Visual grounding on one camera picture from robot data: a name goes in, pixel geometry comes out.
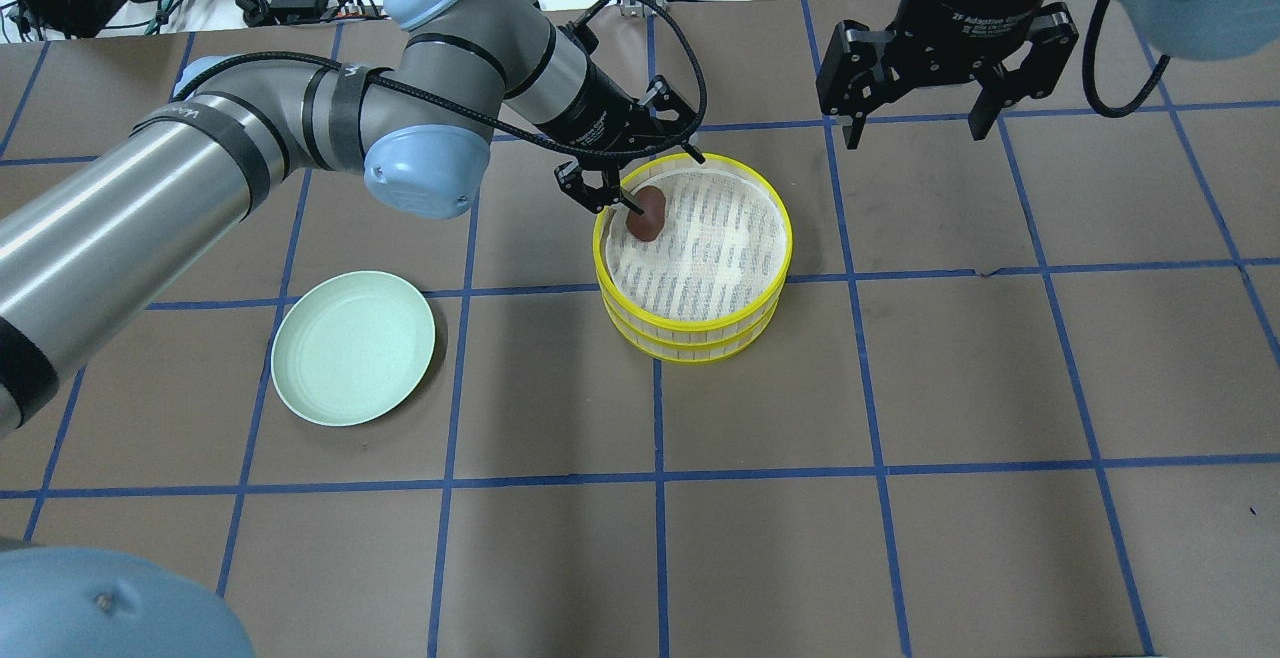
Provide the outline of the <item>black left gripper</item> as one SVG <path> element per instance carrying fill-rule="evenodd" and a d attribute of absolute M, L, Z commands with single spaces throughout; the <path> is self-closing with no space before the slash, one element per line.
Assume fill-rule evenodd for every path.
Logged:
<path fill-rule="evenodd" d="M 691 140 L 701 110 L 664 76 L 654 76 L 644 97 L 634 99 L 588 58 L 545 58 L 530 70 L 530 122 L 561 146 L 596 154 L 554 172 L 561 192 L 591 213 L 614 207 L 644 215 L 639 198 L 620 183 L 620 170 L 631 163 L 623 152 L 645 157 L 680 146 L 694 163 L 707 161 Z"/>

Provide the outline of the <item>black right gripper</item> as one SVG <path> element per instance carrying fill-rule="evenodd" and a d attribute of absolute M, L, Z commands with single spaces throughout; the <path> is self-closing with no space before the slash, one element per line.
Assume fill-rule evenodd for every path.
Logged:
<path fill-rule="evenodd" d="M 870 116 L 914 90 L 978 84 L 966 116 L 986 140 L 1004 108 L 1053 93 L 1078 44 L 1065 3 L 1050 0 L 899 0 L 883 29 L 841 20 L 815 78 L 820 111 L 844 122 L 859 148 Z"/>

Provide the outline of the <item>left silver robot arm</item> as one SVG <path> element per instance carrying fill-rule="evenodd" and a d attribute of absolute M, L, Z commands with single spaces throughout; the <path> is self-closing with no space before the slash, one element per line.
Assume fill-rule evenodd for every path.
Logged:
<path fill-rule="evenodd" d="M 79 367 L 293 172 L 361 175 L 381 204 L 454 219 L 476 204 L 497 131 L 566 155 L 585 210 L 643 213 L 635 160 L 681 148 L 709 102 L 701 65 L 659 3 L 698 90 L 654 76 L 640 97 L 593 60 L 596 0 L 556 26 L 534 0 L 385 0 L 407 35 L 398 67 L 266 51 L 200 60 L 119 146 L 3 220 L 3 433 Z"/>

